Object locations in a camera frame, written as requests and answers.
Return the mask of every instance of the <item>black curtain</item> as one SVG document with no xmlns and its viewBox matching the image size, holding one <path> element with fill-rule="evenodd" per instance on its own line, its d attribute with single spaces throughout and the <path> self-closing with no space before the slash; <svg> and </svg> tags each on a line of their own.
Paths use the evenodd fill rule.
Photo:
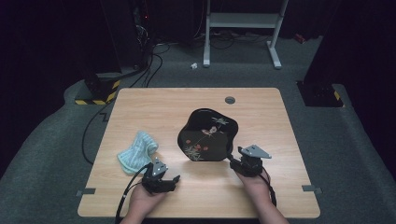
<svg viewBox="0 0 396 224">
<path fill-rule="evenodd" d="M 341 1 L 304 83 L 345 86 L 364 130 L 396 178 L 395 10 L 394 0 Z"/>
</svg>

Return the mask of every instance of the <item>wooden table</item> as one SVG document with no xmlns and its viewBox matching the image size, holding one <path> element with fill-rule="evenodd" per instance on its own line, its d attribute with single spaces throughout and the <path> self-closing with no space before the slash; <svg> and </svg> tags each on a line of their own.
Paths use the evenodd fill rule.
<svg viewBox="0 0 396 224">
<path fill-rule="evenodd" d="M 232 96 L 234 104 L 225 98 Z M 279 90 L 273 88 L 156 88 L 119 92 L 78 213 L 82 217 L 114 217 L 120 197 L 131 180 L 117 154 L 128 148 L 137 131 L 149 133 L 159 144 L 158 157 L 169 170 L 163 179 L 181 175 L 177 188 L 149 217 L 247 218 L 257 214 L 242 183 L 224 161 L 190 161 L 177 145 L 177 135 L 191 112 L 211 108 L 238 122 L 233 140 L 237 148 L 257 145 L 272 159 L 263 164 L 276 191 L 277 207 L 285 217 L 318 217 L 318 202 L 298 148 Z M 122 208 L 126 214 L 129 196 Z"/>
</svg>

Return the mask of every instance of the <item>forearm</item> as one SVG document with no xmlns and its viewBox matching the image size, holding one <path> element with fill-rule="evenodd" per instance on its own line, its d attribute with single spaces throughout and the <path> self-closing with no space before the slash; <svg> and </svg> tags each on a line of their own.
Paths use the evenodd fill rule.
<svg viewBox="0 0 396 224">
<path fill-rule="evenodd" d="M 261 224 L 289 223 L 270 201 L 263 200 L 259 202 L 256 200 L 255 202 L 253 201 L 253 203 L 259 214 L 259 220 Z"/>
<path fill-rule="evenodd" d="M 143 219 L 145 219 L 145 215 L 143 213 L 132 212 L 130 210 L 120 224 L 140 224 Z"/>
</svg>

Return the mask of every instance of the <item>black cable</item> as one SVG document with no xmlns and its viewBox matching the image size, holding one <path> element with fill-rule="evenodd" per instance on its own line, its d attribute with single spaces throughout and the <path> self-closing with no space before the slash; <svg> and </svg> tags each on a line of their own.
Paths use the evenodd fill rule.
<svg viewBox="0 0 396 224">
<path fill-rule="evenodd" d="M 127 197 L 127 195 L 128 195 L 129 190 L 131 190 L 131 188 L 133 188 L 134 186 L 136 186 L 136 185 L 138 185 L 138 184 L 140 184 L 140 183 L 134 184 L 134 185 L 132 185 L 132 186 L 131 186 L 131 184 L 134 182 L 134 180 L 136 179 L 136 177 L 137 177 L 144 169 L 146 169 L 146 168 L 149 168 L 149 164 L 146 164 L 145 166 L 143 166 L 142 168 L 140 168 L 140 170 L 137 171 L 137 172 L 134 174 L 134 177 L 132 177 L 131 181 L 128 183 L 128 186 L 126 187 L 125 191 L 123 192 L 122 197 L 121 197 L 121 199 L 120 199 L 119 207 L 117 208 L 116 219 L 115 219 L 115 222 L 114 222 L 115 224 L 119 224 L 119 223 L 121 222 L 120 212 L 121 212 L 122 206 L 123 206 L 123 204 L 124 204 L 124 202 L 125 202 L 125 199 L 126 199 L 126 197 Z"/>
<path fill-rule="evenodd" d="M 93 165 L 93 161 L 90 161 L 87 157 L 87 155 L 85 154 L 85 147 L 84 147 L 84 143 L 85 143 L 85 135 L 87 134 L 88 128 L 90 127 L 92 121 L 96 118 L 96 116 L 98 116 L 98 114 L 100 114 L 104 109 L 106 109 L 109 105 L 111 105 L 113 102 L 115 101 L 115 99 L 110 102 L 109 104 L 103 106 L 98 112 L 96 112 L 95 115 L 92 116 L 92 118 L 90 119 L 90 121 L 88 122 L 87 126 L 85 127 L 84 133 L 82 135 L 82 139 L 81 139 L 81 151 L 82 151 L 82 156 L 84 157 L 85 161 L 89 164 Z"/>
<path fill-rule="evenodd" d="M 148 67 L 146 68 L 146 71 L 134 83 L 132 83 L 132 85 L 130 85 L 129 88 L 132 88 L 134 86 L 134 84 L 136 84 L 140 80 L 140 78 L 142 78 L 149 71 L 151 64 L 152 64 L 152 58 L 151 58 L 151 61 L 148 65 Z"/>
<path fill-rule="evenodd" d="M 162 53 L 165 53 L 166 51 L 168 51 L 168 50 L 171 48 L 171 45 L 168 44 L 168 43 L 158 44 L 158 45 L 156 45 L 154 48 L 157 48 L 157 47 L 159 47 L 159 46 L 164 46 L 164 45 L 168 47 L 166 50 L 160 51 L 160 52 L 156 52 L 156 53 L 154 53 L 154 54 L 162 54 Z"/>
<path fill-rule="evenodd" d="M 214 49 L 228 49 L 228 48 L 230 48 L 234 44 L 235 38 L 232 35 L 229 35 L 229 37 L 230 38 L 224 38 L 224 36 L 221 35 L 220 37 L 216 38 L 217 40 L 220 40 L 220 41 L 230 41 L 231 40 L 232 42 L 231 42 L 231 44 L 229 46 L 224 47 L 224 48 L 219 48 L 219 47 L 216 47 L 214 44 L 212 44 L 212 41 L 211 41 L 210 42 L 210 47 L 212 47 Z"/>
<path fill-rule="evenodd" d="M 161 60 L 161 62 L 160 62 L 160 65 L 158 66 L 158 68 L 154 71 L 154 73 L 153 73 L 153 74 L 151 75 L 151 77 L 148 79 L 148 83 L 147 83 L 147 85 L 146 85 L 146 88 L 149 87 L 150 81 L 151 81 L 152 78 L 155 76 L 155 74 L 158 72 L 158 70 L 160 70 L 160 68 L 163 66 L 163 58 L 160 57 L 160 55 L 157 55 L 157 54 L 153 54 L 153 56 L 158 57 L 158 58 Z"/>
<path fill-rule="evenodd" d="M 271 186 L 271 176 L 268 175 L 267 171 L 264 169 L 264 167 L 262 167 L 262 169 L 264 170 L 265 174 L 268 176 L 268 180 L 265 179 L 264 176 L 262 176 L 261 174 L 259 174 L 259 177 L 264 181 L 264 183 L 268 186 L 268 189 L 270 190 L 270 197 L 271 197 L 271 202 L 272 204 L 276 207 L 276 194 L 275 191 L 273 189 L 273 187 Z"/>
</svg>

